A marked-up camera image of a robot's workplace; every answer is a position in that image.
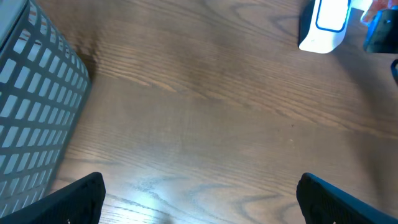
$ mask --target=wood grain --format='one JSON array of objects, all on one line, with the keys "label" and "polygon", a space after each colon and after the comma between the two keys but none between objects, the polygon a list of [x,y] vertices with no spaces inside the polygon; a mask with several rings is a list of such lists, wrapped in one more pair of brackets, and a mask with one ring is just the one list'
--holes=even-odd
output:
[{"label": "wood grain", "polygon": [[303,223],[303,172],[398,215],[393,56],[361,12],[320,55],[304,0],[38,2],[93,77],[53,189],[102,172],[102,223]]}]

